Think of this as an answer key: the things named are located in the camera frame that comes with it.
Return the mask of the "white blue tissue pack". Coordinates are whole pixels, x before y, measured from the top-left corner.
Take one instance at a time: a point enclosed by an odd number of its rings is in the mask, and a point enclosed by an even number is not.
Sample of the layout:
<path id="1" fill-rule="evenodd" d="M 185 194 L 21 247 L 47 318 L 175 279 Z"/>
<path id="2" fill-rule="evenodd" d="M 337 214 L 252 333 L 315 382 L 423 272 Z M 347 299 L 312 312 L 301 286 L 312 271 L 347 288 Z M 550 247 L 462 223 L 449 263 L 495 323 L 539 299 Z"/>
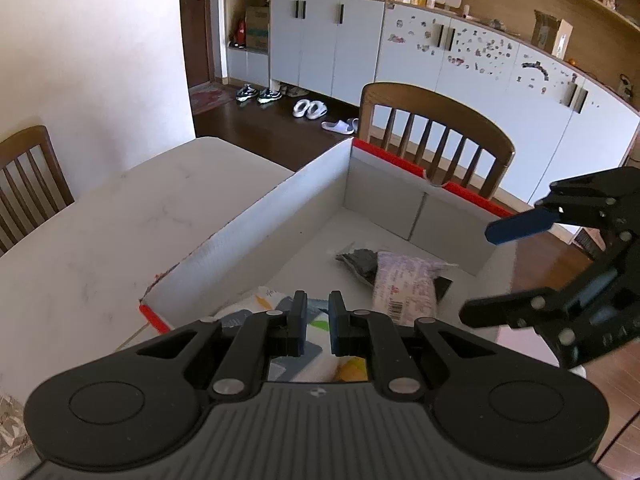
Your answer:
<path id="1" fill-rule="evenodd" d="M 243 299 L 215 314 L 225 328 L 240 326 L 253 313 L 267 311 L 288 312 L 293 298 L 266 286 L 259 286 Z M 273 359 L 270 363 L 270 382 L 334 382 L 338 359 L 331 352 L 329 305 L 326 300 L 307 300 L 306 342 L 299 358 Z"/>

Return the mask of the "purple clear snack bag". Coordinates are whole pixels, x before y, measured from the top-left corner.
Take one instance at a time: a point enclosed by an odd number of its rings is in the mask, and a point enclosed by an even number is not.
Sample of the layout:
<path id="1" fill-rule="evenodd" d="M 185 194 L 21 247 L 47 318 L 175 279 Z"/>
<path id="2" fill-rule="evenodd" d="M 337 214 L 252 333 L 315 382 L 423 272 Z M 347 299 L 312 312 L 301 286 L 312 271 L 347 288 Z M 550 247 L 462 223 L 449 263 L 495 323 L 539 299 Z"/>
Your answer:
<path id="1" fill-rule="evenodd" d="M 402 326 L 413 326 L 418 318 L 434 318 L 438 305 L 435 278 L 456 267 L 452 263 L 379 252 L 372 311 L 384 313 Z"/>

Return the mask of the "clear bag black contents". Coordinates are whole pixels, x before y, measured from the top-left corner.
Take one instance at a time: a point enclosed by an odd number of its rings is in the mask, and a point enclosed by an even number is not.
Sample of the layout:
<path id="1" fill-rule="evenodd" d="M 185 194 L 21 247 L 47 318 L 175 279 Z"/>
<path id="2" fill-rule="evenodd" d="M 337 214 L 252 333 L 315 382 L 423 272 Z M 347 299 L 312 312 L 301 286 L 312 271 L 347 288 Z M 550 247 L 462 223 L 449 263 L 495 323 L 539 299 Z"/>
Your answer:
<path id="1" fill-rule="evenodd" d="M 370 287 L 374 286 L 376 274 L 378 274 L 378 253 L 368 248 L 355 248 L 349 252 L 340 252 L 335 259 L 344 263 L 352 272 Z"/>

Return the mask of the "silver foil snack bag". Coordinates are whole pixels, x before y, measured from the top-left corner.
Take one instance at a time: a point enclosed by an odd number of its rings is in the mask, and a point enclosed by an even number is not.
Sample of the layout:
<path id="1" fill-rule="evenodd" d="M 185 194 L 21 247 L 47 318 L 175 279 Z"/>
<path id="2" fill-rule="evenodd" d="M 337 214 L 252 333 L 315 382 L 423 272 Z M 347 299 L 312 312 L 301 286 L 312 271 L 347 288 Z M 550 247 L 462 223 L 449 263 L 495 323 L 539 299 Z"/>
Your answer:
<path id="1" fill-rule="evenodd" d="M 0 460 L 2 465 L 20 455 L 30 445 L 24 422 L 24 406 L 12 396 L 0 401 Z"/>

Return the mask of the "yellow spotted plush toy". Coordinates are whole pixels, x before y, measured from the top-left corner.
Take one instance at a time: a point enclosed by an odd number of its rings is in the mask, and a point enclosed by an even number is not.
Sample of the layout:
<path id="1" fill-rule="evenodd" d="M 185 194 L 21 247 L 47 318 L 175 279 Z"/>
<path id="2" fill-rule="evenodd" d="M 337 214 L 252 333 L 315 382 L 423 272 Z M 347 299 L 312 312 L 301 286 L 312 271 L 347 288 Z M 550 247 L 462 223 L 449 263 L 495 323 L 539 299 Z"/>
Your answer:
<path id="1" fill-rule="evenodd" d="M 343 356 L 338 359 L 333 376 L 334 382 L 367 382 L 367 361 L 358 356 Z"/>

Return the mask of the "red cardboard box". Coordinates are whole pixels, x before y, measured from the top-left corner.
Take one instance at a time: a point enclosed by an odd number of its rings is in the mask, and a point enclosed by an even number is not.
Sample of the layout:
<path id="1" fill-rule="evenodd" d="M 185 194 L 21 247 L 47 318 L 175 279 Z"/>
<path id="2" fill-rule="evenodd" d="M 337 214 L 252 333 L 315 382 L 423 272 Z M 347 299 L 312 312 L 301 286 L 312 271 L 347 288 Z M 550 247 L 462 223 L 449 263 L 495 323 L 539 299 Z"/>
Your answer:
<path id="1" fill-rule="evenodd" d="M 212 315 L 259 286 L 370 307 L 371 292 L 337 253 L 351 244 L 447 263 L 439 307 L 457 326 L 466 300 L 510 292 L 516 246 L 488 243 L 495 215 L 345 141 L 279 183 L 146 291 L 143 317 L 160 333 Z"/>

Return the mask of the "right wooden chair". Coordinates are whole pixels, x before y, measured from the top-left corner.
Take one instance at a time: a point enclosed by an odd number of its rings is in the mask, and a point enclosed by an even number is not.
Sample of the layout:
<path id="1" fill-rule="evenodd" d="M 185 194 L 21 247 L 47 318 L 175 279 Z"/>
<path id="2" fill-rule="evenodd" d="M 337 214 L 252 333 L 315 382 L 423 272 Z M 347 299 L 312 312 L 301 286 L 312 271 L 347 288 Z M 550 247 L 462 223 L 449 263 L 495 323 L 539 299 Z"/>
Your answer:
<path id="1" fill-rule="evenodd" d="M 403 162 L 424 177 L 468 188 L 480 159 L 491 159 L 478 194 L 495 196 L 515 146 L 490 119 L 458 101 L 411 84 L 374 82 L 361 92 L 357 138 Z"/>

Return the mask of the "wooden chair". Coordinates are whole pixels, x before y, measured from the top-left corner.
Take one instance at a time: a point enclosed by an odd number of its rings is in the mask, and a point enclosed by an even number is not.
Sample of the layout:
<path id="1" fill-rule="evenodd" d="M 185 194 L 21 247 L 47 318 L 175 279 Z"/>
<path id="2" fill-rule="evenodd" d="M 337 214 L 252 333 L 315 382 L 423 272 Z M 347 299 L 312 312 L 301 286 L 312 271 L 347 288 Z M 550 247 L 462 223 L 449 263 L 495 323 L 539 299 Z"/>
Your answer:
<path id="1" fill-rule="evenodd" d="M 45 126 L 1 141 L 1 255 L 74 201 Z"/>
<path id="2" fill-rule="evenodd" d="M 468 188 L 480 159 L 491 159 L 478 194 L 495 196 L 515 146 L 490 119 L 458 101 L 411 84 L 374 82 L 361 92 L 357 138 L 403 162 L 424 177 Z"/>

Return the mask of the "pair of white slippers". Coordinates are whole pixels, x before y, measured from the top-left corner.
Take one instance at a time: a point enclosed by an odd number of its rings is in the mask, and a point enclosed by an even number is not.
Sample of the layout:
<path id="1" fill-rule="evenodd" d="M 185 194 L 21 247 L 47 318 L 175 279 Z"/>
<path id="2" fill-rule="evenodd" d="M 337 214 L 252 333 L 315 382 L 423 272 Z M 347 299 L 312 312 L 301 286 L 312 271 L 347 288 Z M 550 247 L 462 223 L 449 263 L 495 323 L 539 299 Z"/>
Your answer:
<path id="1" fill-rule="evenodd" d="M 298 100 L 293 107 L 294 118 L 306 118 L 308 120 L 317 120 L 326 116 L 328 108 L 321 101 L 311 101 L 308 99 Z"/>

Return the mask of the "pair of sneakers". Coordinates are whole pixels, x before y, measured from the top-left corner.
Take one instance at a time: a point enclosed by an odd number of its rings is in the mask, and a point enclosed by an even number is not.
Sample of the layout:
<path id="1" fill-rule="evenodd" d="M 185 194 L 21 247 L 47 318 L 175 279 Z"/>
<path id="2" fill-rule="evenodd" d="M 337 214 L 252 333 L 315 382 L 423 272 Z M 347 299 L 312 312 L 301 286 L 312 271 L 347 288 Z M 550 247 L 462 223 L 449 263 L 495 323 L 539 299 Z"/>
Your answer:
<path id="1" fill-rule="evenodd" d="M 239 103 L 245 103 L 250 100 L 256 100 L 258 104 L 269 104 L 279 101 L 283 94 L 280 90 L 262 89 L 258 90 L 250 84 L 244 84 L 242 88 L 236 92 L 235 99 Z"/>

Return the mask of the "far wooden chair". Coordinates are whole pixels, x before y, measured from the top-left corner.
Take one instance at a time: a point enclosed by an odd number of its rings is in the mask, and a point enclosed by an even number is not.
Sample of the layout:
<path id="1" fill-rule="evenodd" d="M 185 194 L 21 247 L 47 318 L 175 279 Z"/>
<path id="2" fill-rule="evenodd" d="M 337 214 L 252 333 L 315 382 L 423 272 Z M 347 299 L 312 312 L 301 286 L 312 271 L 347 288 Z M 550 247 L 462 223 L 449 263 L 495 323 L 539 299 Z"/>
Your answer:
<path id="1" fill-rule="evenodd" d="M 1 255 L 74 201 L 45 126 L 1 141 Z"/>

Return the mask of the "brown entrance door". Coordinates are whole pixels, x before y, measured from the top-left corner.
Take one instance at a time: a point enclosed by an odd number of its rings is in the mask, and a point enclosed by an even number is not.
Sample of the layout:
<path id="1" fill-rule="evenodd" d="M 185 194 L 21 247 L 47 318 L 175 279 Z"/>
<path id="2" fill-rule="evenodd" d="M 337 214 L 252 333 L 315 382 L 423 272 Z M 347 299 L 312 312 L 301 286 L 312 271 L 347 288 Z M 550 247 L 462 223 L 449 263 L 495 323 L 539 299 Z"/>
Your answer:
<path id="1" fill-rule="evenodd" d="M 209 82 L 209 2 L 180 0 L 184 67 L 188 87 Z"/>

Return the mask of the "white wall cabinet unit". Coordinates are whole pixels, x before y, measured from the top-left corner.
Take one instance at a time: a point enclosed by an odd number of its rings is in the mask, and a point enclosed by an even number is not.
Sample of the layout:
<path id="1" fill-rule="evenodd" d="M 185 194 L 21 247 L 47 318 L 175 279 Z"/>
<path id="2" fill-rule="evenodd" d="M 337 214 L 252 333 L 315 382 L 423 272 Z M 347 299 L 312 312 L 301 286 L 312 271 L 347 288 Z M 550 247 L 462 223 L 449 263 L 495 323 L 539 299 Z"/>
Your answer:
<path id="1" fill-rule="evenodd" d="M 474 108 L 515 146 L 499 188 L 620 165 L 639 129 L 639 29 L 597 0 L 269 0 L 273 82 L 350 104 L 373 81 Z M 564 60 L 531 43 L 535 10 L 573 25 Z"/>

